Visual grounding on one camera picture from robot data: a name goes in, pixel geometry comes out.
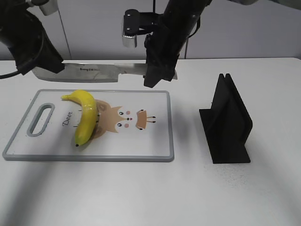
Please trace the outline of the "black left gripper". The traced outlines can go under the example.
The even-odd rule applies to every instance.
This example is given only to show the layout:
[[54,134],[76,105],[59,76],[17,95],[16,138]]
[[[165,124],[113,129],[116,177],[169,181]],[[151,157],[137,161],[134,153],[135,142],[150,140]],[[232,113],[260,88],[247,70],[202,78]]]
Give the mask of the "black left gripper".
[[18,72],[27,74],[39,67],[53,73],[64,69],[63,59],[46,35],[38,35],[14,47],[14,60]]

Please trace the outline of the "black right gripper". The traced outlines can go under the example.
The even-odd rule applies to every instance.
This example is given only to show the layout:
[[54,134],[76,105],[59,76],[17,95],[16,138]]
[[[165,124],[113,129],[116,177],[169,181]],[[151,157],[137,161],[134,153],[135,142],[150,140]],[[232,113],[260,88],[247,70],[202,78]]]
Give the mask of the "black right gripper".
[[153,88],[161,80],[171,81],[187,35],[159,24],[151,35],[146,36],[147,70],[144,86]]

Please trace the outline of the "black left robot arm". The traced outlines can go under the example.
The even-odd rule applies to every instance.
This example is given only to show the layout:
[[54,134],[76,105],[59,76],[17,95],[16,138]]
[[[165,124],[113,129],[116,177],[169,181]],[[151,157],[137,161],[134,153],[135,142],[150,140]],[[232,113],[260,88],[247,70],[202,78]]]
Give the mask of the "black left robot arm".
[[51,43],[41,21],[28,8],[39,7],[45,16],[58,11],[56,0],[2,0],[0,2],[0,41],[16,64],[16,71],[0,76],[7,79],[25,75],[35,67],[59,73],[63,58]]

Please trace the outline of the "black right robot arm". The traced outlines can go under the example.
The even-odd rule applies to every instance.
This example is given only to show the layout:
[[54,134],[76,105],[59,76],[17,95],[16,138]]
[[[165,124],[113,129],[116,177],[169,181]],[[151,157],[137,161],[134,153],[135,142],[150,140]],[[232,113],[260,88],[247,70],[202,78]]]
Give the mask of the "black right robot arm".
[[200,28],[200,16],[210,0],[170,0],[158,15],[152,34],[145,38],[147,70],[144,86],[171,81],[185,42]]

